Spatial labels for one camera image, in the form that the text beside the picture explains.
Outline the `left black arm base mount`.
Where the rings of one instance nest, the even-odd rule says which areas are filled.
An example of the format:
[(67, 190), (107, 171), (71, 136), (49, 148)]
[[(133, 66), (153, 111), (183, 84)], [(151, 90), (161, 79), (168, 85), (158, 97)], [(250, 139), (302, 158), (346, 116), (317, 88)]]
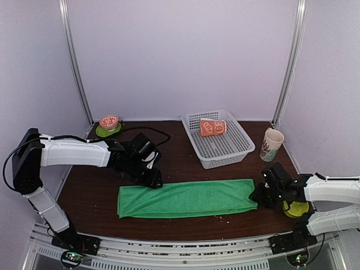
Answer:
[(86, 255), (97, 255), (100, 243), (100, 238), (79, 234), (73, 227), (62, 232), (54, 231), (51, 241), (53, 246)]

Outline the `green microfiber towel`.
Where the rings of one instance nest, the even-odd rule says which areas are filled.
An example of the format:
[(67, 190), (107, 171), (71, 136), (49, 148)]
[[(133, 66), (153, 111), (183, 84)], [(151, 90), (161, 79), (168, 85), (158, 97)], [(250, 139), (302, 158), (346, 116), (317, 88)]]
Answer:
[(257, 210), (249, 199), (252, 179), (169, 183), (158, 189), (119, 188), (119, 218), (177, 219), (228, 215)]

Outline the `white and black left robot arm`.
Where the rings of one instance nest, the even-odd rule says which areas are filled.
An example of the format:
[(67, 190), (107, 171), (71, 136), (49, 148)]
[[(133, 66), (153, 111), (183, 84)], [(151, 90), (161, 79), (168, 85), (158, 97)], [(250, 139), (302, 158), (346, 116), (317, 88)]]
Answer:
[(81, 238), (42, 182), (41, 168), (57, 165), (112, 168), (130, 176), (137, 185), (157, 189), (163, 186), (161, 171), (154, 167), (160, 158), (157, 146), (143, 133), (131, 141), (119, 142), (114, 138), (52, 137), (30, 128), (4, 161), (12, 163), (12, 183), (5, 184), (35, 207), (62, 244), (75, 250)]

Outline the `white plastic mesh basket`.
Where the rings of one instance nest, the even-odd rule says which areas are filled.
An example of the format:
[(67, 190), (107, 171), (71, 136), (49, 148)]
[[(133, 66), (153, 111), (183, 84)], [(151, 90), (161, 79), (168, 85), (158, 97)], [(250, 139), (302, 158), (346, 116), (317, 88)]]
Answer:
[[(214, 136), (201, 136), (200, 120), (224, 121), (226, 132)], [(255, 144), (227, 110), (213, 110), (181, 116), (191, 145), (204, 169), (212, 169), (241, 162), (255, 150)]]

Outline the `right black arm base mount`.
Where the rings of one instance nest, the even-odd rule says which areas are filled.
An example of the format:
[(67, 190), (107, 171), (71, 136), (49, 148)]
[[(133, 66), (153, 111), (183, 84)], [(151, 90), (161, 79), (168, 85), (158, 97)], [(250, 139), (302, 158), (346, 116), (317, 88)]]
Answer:
[(269, 238), (269, 245), (274, 255), (305, 249), (317, 242), (317, 237), (309, 233), (306, 225), (298, 224), (295, 225), (292, 232), (282, 235), (276, 234)]

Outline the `orange bunny pattern towel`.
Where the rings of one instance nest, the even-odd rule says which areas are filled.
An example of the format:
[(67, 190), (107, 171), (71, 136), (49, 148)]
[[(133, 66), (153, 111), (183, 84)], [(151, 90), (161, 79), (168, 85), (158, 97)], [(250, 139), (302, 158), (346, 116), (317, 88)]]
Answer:
[(217, 136), (227, 132), (226, 122), (223, 120), (200, 119), (200, 135), (202, 137)]

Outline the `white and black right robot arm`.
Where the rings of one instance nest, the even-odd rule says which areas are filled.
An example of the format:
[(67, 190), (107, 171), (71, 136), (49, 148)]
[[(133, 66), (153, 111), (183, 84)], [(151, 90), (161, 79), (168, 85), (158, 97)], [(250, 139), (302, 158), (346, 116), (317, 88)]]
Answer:
[(288, 205), (332, 201), (348, 203), (349, 206), (304, 213), (289, 234), (292, 248), (302, 247), (311, 237), (323, 233), (359, 230), (359, 176), (325, 177), (319, 173), (299, 174), (296, 178), (276, 162), (261, 172), (264, 182), (258, 183), (249, 199), (274, 209), (279, 203)]

